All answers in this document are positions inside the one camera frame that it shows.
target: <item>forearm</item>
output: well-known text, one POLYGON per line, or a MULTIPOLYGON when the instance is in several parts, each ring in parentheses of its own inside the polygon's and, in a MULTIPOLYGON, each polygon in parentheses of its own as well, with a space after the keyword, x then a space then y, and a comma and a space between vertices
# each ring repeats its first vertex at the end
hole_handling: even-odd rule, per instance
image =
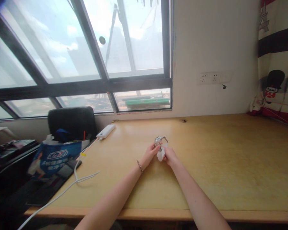
POLYGON ((132 170, 82 219, 76 230, 110 229, 140 176, 141 171, 135 163, 132 170))
POLYGON ((171 168, 187 200, 197 228, 199 230, 230 229, 221 213, 191 177, 182 163, 177 160, 171 165, 171 168))

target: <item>black window frame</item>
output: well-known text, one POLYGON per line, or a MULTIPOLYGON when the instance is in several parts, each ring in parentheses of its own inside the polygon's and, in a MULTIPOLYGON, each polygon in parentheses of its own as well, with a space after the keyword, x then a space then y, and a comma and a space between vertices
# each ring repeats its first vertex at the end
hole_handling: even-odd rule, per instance
POLYGON ((105 63, 103 61, 101 52, 99 50, 97 40, 89 20, 84 1, 71 0, 71 4, 81 25, 85 39, 89 46, 92 57, 96 63, 98 73, 101 77, 99 80, 86 80, 66 83, 53 83, 49 84, 45 80, 42 72, 35 64, 33 58, 22 45, 16 34, 5 22, 4 18, 0 16, 0 38, 12 51, 15 57, 23 65, 29 75, 37 84, 36 86, 25 86, 15 88, 0 88, 0 106, 7 111, 13 118, 12 119, 27 119, 32 117, 20 118, 6 103, 5 101, 21 100, 21 99, 34 99, 34 98, 50 98, 51 102, 56 108, 62 108, 56 97, 60 96, 77 96, 87 94, 101 94, 107 93, 114 110, 114 113, 130 113, 130 112, 143 112, 154 110, 171 110, 172 109, 172 73, 171 73, 171 29, 170 26, 170 1, 160 0, 161 14, 162 14, 162 39, 163 39, 163 74, 151 74, 132 77, 109 78, 105 63), (171 106, 167 109, 149 109, 149 110, 131 110, 120 112, 115 101, 114 93, 126 91, 139 91, 150 89, 170 88, 171 91, 171 106))

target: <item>hand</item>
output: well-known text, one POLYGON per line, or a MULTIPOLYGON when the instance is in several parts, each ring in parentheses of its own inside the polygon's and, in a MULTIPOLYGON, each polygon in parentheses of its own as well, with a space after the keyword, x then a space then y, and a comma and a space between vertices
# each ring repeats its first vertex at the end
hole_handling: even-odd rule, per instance
POLYGON ((172 167, 174 163, 179 161, 173 148, 164 147, 164 151, 165 155, 163 157, 163 160, 166 161, 169 166, 172 167))
POLYGON ((150 146, 147 147, 143 158, 140 160, 140 164, 143 170, 146 169, 146 167, 149 165, 153 157, 157 155, 159 148, 160 145, 157 145, 157 147, 155 147, 155 143, 152 143, 150 146))

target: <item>white cable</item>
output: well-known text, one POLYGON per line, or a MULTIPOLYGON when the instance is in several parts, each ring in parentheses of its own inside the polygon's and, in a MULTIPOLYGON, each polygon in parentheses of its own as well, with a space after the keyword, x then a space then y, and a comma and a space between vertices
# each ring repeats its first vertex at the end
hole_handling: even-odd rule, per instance
POLYGON ((77 160, 76 166, 74 167, 74 175, 75 175, 76 180, 78 180, 78 175, 77 175, 76 169, 77 169, 77 166, 78 166, 78 164, 79 164, 79 161, 80 161, 80 159, 81 159, 81 157, 82 157, 83 152, 84 152, 85 150, 87 150, 89 147, 91 147, 93 144, 95 144, 96 142, 100 141, 100 140, 102 140, 102 138, 98 139, 97 141, 94 141, 92 144, 90 144, 89 146, 87 146, 86 148, 84 148, 84 149, 80 152, 80 154, 79 154, 80 157, 79 157, 79 159, 77 160))
MULTIPOLYGON (((93 142, 93 143, 92 143, 91 145, 89 145, 88 147, 92 146, 93 144, 95 144, 96 142, 98 142, 98 141, 100 141, 100 140, 102 140, 102 138, 99 139, 99 140, 97 140, 97 141, 95 141, 95 142, 93 142)), ((88 147, 86 147, 85 149, 83 149, 83 150, 80 152, 80 158, 81 158, 81 154, 82 154, 88 147)), ((55 202, 57 199, 59 199, 59 198, 60 198, 64 193, 66 193, 67 190, 69 190, 75 183, 83 182, 83 181, 85 181, 85 180, 88 180, 88 179, 96 176, 98 173, 100 173, 100 172, 96 172, 96 173, 94 173, 94 174, 92 174, 92 175, 89 175, 89 176, 82 177, 82 178, 78 179, 77 173, 76 173, 76 168, 77 168, 77 166, 78 166, 78 163, 79 163, 79 161, 80 161, 80 158, 77 160, 76 166, 74 167, 74 174, 75 174, 76 180, 75 180, 70 186, 68 186, 68 188, 65 189, 64 192, 62 192, 60 195, 58 195, 56 198, 54 198, 54 199, 53 199, 52 201, 50 201, 48 204, 44 205, 43 207, 41 207, 40 209, 38 209, 36 212, 34 212, 31 216, 29 216, 29 218, 26 219, 26 221, 23 222, 23 224, 22 224, 17 230, 21 230, 37 213, 39 213, 41 210, 43 210, 44 208, 48 207, 50 204, 52 204, 52 203, 55 202)))

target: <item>wall socket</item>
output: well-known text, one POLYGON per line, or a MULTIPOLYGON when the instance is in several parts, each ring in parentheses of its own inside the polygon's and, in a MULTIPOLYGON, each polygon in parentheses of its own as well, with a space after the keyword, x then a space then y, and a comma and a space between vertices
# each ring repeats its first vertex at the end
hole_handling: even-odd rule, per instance
POLYGON ((198 76, 197 83, 199 85, 208 85, 208 84, 210 84, 210 73, 201 73, 198 76))
POLYGON ((209 85, 230 82, 233 76, 233 72, 210 72, 201 73, 198 76, 198 85, 209 85))
POLYGON ((213 72, 211 73, 211 84, 217 84, 220 81, 220 72, 213 72))

